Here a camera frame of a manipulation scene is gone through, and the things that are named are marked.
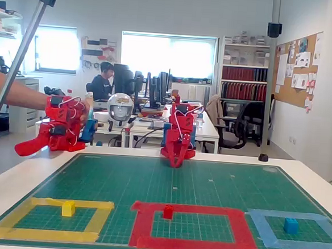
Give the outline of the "person's left hand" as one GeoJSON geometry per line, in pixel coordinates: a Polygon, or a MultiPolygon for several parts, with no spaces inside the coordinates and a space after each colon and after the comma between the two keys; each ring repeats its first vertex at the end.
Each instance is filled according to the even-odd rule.
{"type": "Polygon", "coordinates": [[[90,104],[86,101],[81,101],[80,104],[83,106],[82,115],[80,116],[80,123],[85,125],[89,118],[90,104]]]}

